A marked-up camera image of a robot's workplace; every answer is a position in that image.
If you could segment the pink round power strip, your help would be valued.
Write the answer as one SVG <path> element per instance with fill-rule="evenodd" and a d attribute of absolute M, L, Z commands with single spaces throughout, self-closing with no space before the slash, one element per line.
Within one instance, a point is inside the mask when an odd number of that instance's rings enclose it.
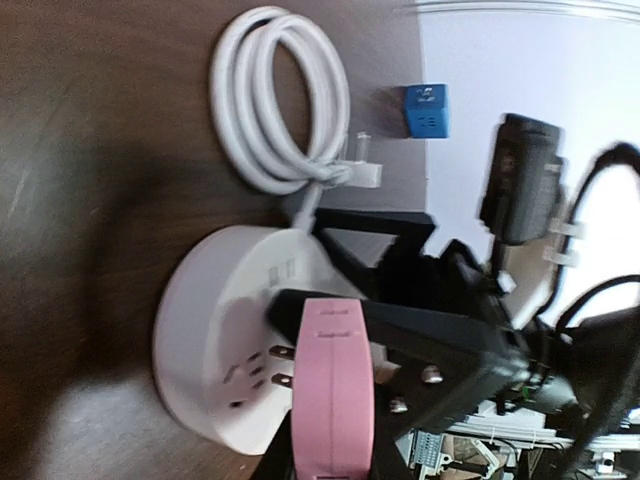
<path fill-rule="evenodd" d="M 172 274 L 156 315 L 153 368 L 173 417 L 236 453 L 260 456 L 291 408 L 292 374 L 270 355 L 289 340 L 266 319 L 282 289 L 361 297 L 320 243 L 297 229 L 232 226 L 198 243 Z"/>

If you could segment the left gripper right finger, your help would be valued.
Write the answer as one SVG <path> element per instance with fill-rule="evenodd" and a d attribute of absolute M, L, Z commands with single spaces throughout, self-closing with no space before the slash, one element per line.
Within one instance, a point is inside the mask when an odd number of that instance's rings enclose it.
<path fill-rule="evenodd" d="M 374 399 L 375 433 L 369 478 L 373 480 L 412 480 L 412 472 L 396 447 L 391 429 L 391 397 L 382 385 L 375 384 Z"/>

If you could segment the blue cube socket adapter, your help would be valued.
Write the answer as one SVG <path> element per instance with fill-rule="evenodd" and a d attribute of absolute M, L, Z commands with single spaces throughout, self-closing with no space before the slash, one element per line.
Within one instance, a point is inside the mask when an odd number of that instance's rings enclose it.
<path fill-rule="evenodd" d="M 449 137 L 449 90 L 446 84 L 410 85 L 404 90 L 404 114 L 414 139 Z"/>

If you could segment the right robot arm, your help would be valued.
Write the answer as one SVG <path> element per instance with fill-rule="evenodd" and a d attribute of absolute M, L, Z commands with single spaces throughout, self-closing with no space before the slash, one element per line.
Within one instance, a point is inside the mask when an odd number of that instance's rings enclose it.
<path fill-rule="evenodd" d="M 562 163 L 537 141 L 496 144 L 480 212 L 494 238 L 488 267 L 456 240 L 439 257 L 422 255 L 421 246 L 434 228 L 430 220 L 367 215 L 366 227 L 392 233 L 395 241 L 372 271 L 373 296 L 363 312 L 370 339 L 390 348 L 400 366 L 376 394 L 394 434 L 417 427 L 444 429 L 485 400 L 494 401 L 502 414 L 545 411 L 573 441 L 553 470 L 561 476 L 597 436 L 616 429 L 639 403 L 638 308 L 579 318 L 598 295 L 637 285 L 637 273 L 586 290 L 554 325 L 542 321 L 570 266 L 576 218 L 587 191 L 607 169 L 637 169 L 639 152 L 627 143 L 603 152 L 558 222 L 526 219 L 533 207 L 552 215 L 559 205 L 559 191 L 542 187 L 544 161 Z M 551 235 L 551 253 L 540 262 L 543 292 L 527 296 L 525 323 L 516 326 L 498 277 L 506 270 L 509 248 L 530 254 L 545 234 Z"/>

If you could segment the pink plug adapter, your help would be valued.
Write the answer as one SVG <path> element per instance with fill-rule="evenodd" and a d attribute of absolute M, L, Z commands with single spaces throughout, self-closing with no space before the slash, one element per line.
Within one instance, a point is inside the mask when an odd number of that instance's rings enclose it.
<path fill-rule="evenodd" d="M 367 479 L 375 400 L 361 301 L 283 290 L 268 318 L 295 344 L 291 437 L 296 477 Z"/>

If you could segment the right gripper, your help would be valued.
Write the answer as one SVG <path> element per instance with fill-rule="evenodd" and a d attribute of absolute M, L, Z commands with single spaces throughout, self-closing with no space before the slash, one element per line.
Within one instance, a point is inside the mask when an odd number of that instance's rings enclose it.
<path fill-rule="evenodd" d="M 440 433 L 486 400 L 502 413 L 557 414 L 575 407 L 568 379 L 554 373 L 546 329 L 511 327 L 493 282 L 459 241 L 439 258 L 422 255 L 436 229 L 421 211 L 320 208 L 312 233 L 333 266 L 365 295 L 357 299 L 368 339 L 386 347 L 398 371 L 379 389 L 379 414 L 400 437 Z M 272 327 L 298 343 L 304 307 L 320 306 L 320 331 L 349 299 L 284 289 L 267 309 Z"/>

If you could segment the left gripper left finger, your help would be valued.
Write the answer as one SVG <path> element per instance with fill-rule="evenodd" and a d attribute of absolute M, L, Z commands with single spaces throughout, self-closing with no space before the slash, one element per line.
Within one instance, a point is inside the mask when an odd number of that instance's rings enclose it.
<path fill-rule="evenodd" d="M 256 466 L 254 480 L 296 479 L 291 433 L 291 412 L 288 412 Z"/>

